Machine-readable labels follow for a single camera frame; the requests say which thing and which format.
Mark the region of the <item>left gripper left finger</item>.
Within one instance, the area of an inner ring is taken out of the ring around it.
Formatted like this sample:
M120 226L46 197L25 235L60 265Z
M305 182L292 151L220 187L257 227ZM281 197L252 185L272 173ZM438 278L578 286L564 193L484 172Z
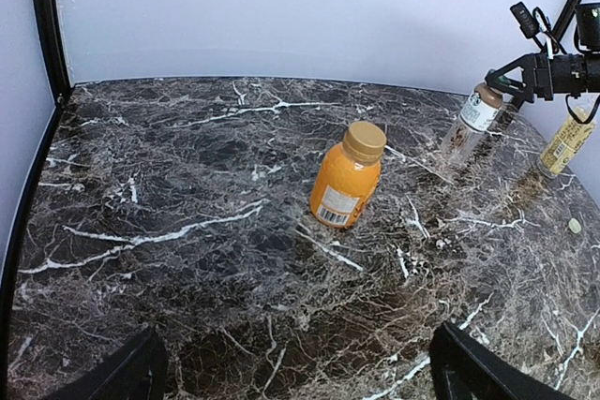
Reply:
M162 339L148 327L94 369L45 399L162 399L168 363Z

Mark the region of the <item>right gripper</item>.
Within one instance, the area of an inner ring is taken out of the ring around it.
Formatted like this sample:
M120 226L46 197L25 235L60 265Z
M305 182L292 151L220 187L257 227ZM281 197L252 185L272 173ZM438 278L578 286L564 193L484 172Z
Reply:
M532 90L523 81L507 77L510 72L516 70L521 79L521 72L531 65ZM490 69L485 82L490 88L514 97L531 98L533 93L545 101L551 101L554 97L550 58L544 52L536 53L534 56L526 53L499 68Z

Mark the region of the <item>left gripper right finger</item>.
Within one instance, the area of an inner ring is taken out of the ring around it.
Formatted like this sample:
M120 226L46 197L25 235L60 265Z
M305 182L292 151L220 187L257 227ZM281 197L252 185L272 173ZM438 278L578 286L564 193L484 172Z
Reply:
M452 322L435 330L429 358L438 399L572 399L520 372Z

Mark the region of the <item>coffee bottle green cap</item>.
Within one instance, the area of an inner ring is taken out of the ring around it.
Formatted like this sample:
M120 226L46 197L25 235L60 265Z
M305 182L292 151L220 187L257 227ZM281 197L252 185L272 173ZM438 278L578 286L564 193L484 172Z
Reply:
M458 167L468 160L503 108L503 94L478 83L464 102L457 119L442 140L446 164Z

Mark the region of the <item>green tea bottle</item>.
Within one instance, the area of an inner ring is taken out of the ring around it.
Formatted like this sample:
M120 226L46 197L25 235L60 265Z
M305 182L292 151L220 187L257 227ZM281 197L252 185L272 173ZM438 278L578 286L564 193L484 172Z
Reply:
M538 157L538 169L547 178L556 178L568 166L595 128L594 120L582 124L568 114Z

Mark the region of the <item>pale green bottle cap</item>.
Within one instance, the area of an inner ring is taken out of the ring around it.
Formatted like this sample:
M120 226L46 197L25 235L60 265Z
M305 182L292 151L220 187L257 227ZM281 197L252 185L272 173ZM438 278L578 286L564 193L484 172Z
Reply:
M582 226L577 219L571 218L568 221L568 229L570 229L570 231L573 232L574 234L579 234L582 231Z

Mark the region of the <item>orange juice bottle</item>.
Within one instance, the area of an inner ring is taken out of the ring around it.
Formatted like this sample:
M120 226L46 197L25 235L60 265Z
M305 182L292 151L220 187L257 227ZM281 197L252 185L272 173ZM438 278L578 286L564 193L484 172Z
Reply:
M384 132L371 122L348 126L326 153L310 194L310 211L320 222L338 229L355 224L379 183L385 145Z

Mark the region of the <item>dark green bottle cap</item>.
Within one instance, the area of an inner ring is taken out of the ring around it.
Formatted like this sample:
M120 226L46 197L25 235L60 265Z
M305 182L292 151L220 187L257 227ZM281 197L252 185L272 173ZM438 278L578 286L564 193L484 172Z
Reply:
M486 82L489 87L502 93L508 93L511 89L511 82L504 75L490 73L486 76Z

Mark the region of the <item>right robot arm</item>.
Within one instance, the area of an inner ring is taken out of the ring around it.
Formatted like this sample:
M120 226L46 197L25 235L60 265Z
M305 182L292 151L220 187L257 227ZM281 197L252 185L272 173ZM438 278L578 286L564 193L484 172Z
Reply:
M556 94L578 97L599 91L599 5L576 6L576 53L550 53L544 45L499 69L491 69L486 84L527 102L550 101Z

